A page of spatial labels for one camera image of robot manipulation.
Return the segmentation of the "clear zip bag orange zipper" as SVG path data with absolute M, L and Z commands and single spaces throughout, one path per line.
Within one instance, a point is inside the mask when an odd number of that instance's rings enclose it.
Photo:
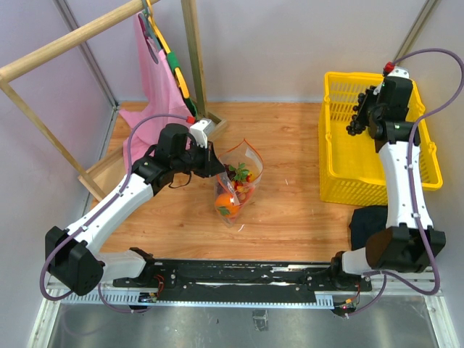
M 262 179 L 264 162 L 245 138 L 221 154 L 219 160 L 225 172 L 214 177 L 214 208 L 223 223 L 231 227 L 251 202 Z

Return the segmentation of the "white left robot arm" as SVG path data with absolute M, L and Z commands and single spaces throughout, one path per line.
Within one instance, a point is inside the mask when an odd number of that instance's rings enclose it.
M 167 124 L 158 142 L 136 161 L 113 191 L 78 221 L 62 230 L 56 226 L 45 238 L 45 270 L 72 293 L 83 296 L 101 282 L 127 278 L 138 286 L 155 278 L 153 256 L 139 248 L 102 253 L 111 234 L 141 205 L 172 184 L 175 174 L 210 178 L 224 172 L 208 136 L 215 124 L 200 120 L 187 128 Z

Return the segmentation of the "watermelon slice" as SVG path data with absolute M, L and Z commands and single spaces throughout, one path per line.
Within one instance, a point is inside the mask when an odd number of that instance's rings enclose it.
M 236 195 L 238 197 L 239 203 L 244 204 L 245 202 L 247 202 L 249 199 L 252 198 L 253 193 L 254 193 L 254 188 L 252 187 L 247 187 L 242 191 L 237 191 Z

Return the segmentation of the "black grape bunch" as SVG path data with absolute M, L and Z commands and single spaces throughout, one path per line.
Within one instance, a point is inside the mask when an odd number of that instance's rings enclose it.
M 349 125 L 346 127 L 346 130 L 349 135 L 356 136 L 360 135 L 367 127 L 367 120 L 364 115 L 364 103 L 366 99 L 366 94 L 359 93 L 357 96 L 358 104 L 353 106 L 352 111 L 354 114 L 351 117 Z

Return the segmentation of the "dark grape bunch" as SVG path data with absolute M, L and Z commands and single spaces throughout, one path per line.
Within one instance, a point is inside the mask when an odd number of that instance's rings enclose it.
M 230 165 L 225 165 L 225 174 L 232 181 L 236 173 L 235 173 L 235 170 Z

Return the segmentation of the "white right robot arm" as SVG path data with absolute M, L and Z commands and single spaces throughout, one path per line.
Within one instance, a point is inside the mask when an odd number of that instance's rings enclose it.
M 331 261 L 329 283 L 344 290 L 370 272 L 421 273 L 446 244 L 434 224 L 423 195 L 418 126 L 407 120 L 413 82 L 407 74 L 389 74 L 376 87 L 359 94 L 347 126 L 354 136 L 368 130 L 386 178 L 385 226 L 363 248 L 338 252 Z

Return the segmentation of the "orange persimmon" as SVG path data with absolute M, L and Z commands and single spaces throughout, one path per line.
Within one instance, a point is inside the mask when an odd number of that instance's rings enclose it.
M 215 210 L 223 218 L 234 218 L 238 215 L 241 206 L 233 194 L 219 194 L 215 199 Z

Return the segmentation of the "red cherry tomato sprig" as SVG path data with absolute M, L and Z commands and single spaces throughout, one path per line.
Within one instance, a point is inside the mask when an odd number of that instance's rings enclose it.
M 256 178 L 256 175 L 247 167 L 244 162 L 237 166 L 230 165 L 235 170 L 235 177 L 231 181 L 236 191 L 242 191 L 247 188 Z

